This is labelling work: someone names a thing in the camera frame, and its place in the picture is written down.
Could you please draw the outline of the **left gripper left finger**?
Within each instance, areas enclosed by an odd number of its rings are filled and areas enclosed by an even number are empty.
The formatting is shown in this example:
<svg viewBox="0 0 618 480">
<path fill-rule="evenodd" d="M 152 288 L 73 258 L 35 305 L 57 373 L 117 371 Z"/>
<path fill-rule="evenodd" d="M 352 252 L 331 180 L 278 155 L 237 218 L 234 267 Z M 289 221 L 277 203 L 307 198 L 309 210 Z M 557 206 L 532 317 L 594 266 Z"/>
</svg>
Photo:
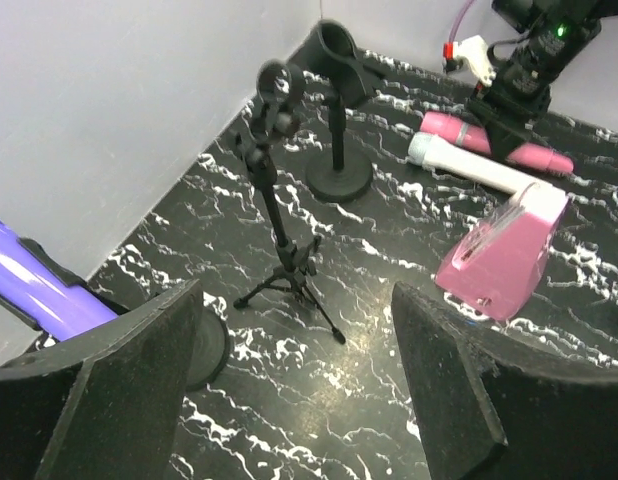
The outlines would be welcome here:
<svg viewBox="0 0 618 480">
<path fill-rule="evenodd" d="M 0 479 L 160 479 L 202 312 L 187 281 L 0 368 Z"/>
</svg>

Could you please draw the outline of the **purple mic round-base stand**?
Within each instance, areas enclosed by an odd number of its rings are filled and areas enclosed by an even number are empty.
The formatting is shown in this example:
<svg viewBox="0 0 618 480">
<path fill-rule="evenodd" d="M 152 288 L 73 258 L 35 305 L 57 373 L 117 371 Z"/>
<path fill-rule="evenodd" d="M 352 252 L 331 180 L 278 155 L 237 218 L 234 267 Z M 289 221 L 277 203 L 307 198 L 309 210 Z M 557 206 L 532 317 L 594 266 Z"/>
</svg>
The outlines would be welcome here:
<svg viewBox="0 0 618 480">
<path fill-rule="evenodd" d="M 53 260 L 35 240 L 20 237 L 18 245 L 33 257 L 28 263 L 31 271 L 60 288 L 58 293 L 52 293 L 49 286 L 29 287 L 29 292 L 37 291 L 42 296 L 39 306 L 31 300 L 16 302 L 18 310 L 30 319 L 33 328 L 62 341 L 130 312 L 126 306 L 91 289 L 83 278 Z M 189 392 L 212 383 L 226 365 L 231 351 L 228 328 L 218 315 L 204 309 L 195 325 L 187 375 L 186 390 Z"/>
</svg>

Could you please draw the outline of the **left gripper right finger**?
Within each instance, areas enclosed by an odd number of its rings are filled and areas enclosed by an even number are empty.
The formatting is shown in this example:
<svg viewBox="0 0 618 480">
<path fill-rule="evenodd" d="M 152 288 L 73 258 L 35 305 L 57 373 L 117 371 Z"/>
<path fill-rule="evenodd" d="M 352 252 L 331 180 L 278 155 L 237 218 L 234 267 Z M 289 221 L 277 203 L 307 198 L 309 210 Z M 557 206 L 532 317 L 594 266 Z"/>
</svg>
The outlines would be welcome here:
<svg viewBox="0 0 618 480">
<path fill-rule="evenodd" d="M 434 479 L 618 479 L 618 371 L 472 325 L 405 283 L 391 311 Z"/>
</svg>

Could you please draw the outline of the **white microphone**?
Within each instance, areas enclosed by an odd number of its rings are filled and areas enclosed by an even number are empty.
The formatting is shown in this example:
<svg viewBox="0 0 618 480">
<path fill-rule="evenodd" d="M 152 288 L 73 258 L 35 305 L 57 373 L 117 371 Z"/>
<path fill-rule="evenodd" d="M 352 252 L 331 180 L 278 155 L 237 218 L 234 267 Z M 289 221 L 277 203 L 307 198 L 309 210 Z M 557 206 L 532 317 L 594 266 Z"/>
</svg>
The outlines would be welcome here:
<svg viewBox="0 0 618 480">
<path fill-rule="evenodd" d="M 429 170 L 443 170 L 507 194 L 516 194 L 531 184 L 549 183 L 519 170 L 463 150 L 440 136 L 416 133 L 408 146 L 412 164 Z"/>
</svg>

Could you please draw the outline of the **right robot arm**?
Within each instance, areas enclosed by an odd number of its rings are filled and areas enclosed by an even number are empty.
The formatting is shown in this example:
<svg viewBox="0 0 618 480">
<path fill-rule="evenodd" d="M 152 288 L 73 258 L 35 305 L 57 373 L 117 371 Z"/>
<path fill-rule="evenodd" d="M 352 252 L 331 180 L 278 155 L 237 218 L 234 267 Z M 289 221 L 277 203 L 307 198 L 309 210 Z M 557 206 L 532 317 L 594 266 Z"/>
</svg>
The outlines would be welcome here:
<svg viewBox="0 0 618 480">
<path fill-rule="evenodd" d="M 487 47 L 495 78 L 480 80 L 466 107 L 503 161 L 530 140 L 527 127 L 548 111 L 551 84 L 601 32 L 601 20 L 618 16 L 618 1 L 494 1 L 492 9 L 520 37 L 507 59 L 494 54 L 497 43 Z"/>
</svg>

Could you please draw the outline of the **black round-base mic stand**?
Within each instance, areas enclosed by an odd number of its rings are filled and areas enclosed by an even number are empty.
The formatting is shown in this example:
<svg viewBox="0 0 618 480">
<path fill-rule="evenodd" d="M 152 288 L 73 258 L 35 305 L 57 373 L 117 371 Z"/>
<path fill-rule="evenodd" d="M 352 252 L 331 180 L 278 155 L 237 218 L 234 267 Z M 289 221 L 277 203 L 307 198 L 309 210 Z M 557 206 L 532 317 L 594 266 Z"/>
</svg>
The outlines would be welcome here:
<svg viewBox="0 0 618 480">
<path fill-rule="evenodd" d="M 329 82 L 323 104 L 331 134 L 331 156 L 320 155 L 307 163 L 306 183 L 320 201 L 347 203 L 366 193 L 374 173 L 368 158 L 360 154 L 347 158 L 346 111 L 374 98 L 386 74 L 362 59 L 349 31 L 334 20 L 321 20 L 312 29 L 304 58 L 309 71 Z"/>
</svg>

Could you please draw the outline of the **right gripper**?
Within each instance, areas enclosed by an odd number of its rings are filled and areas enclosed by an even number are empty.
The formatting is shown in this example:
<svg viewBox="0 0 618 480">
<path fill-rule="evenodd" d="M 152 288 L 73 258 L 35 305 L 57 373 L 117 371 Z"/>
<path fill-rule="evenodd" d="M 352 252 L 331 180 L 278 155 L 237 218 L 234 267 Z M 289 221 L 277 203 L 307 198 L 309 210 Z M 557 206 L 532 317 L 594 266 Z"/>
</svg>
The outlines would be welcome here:
<svg viewBox="0 0 618 480">
<path fill-rule="evenodd" d="M 495 88 L 475 87 L 466 107 L 485 129 L 491 155 L 505 160 L 532 139 L 533 124 L 548 111 L 549 88 L 535 98 L 516 100 Z"/>
</svg>

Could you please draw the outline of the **purple microphone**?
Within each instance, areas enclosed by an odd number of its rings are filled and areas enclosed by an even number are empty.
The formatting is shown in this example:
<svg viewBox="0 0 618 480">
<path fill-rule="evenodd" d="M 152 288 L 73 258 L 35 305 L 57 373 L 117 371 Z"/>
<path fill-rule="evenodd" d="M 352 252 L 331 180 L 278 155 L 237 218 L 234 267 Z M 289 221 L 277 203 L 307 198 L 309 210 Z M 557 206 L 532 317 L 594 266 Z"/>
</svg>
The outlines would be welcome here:
<svg viewBox="0 0 618 480">
<path fill-rule="evenodd" d="M 99 327 L 127 309 L 93 292 L 35 240 L 0 220 L 0 299 L 59 341 Z"/>
</svg>

